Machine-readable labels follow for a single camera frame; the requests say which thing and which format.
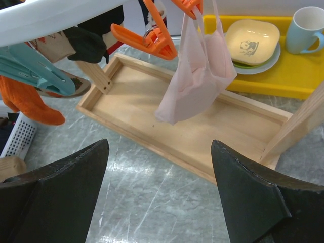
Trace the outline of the orange sock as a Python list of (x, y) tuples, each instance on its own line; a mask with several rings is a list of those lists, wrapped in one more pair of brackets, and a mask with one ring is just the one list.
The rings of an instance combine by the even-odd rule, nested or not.
[(48, 107), (33, 86), (1, 76), (1, 96), (13, 112), (20, 111), (31, 120), (53, 126), (65, 123), (64, 116)]

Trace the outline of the white round clip hanger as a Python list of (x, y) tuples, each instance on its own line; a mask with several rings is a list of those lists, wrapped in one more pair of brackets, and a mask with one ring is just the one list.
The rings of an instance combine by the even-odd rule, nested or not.
[(25, 1), (1, 9), (1, 47), (59, 32), (126, 1)]

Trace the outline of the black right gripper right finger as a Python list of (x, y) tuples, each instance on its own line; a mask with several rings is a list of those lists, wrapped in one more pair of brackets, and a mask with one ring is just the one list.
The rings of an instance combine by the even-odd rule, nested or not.
[(323, 242), (323, 186), (261, 165), (221, 141), (212, 164), (231, 242)]

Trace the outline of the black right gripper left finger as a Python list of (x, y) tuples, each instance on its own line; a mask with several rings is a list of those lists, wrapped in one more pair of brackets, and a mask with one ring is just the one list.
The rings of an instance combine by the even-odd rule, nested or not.
[(85, 242), (109, 144), (82, 150), (1, 183), (1, 242)]

